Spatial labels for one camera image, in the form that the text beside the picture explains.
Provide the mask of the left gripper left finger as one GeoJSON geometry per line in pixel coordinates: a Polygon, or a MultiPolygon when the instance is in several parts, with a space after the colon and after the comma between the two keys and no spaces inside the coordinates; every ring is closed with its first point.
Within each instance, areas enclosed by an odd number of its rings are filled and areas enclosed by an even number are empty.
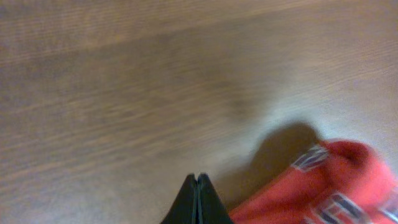
{"type": "Polygon", "coordinates": [[[161,224],[196,224],[197,190],[195,175],[188,174],[161,224]]]}

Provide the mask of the orange-red t-shirt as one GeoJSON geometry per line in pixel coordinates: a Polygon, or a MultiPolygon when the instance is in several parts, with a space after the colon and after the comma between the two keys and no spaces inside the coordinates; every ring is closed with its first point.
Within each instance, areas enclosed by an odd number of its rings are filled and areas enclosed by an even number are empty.
{"type": "Polygon", "coordinates": [[[312,146],[230,212],[234,223],[397,223],[397,178],[370,146],[312,146]]]}

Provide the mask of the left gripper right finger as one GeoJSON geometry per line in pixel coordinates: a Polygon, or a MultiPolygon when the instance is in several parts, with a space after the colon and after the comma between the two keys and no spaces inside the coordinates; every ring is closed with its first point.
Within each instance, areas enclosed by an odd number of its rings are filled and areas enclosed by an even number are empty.
{"type": "Polygon", "coordinates": [[[201,173],[197,182],[197,223],[233,224],[209,176],[201,173]]]}

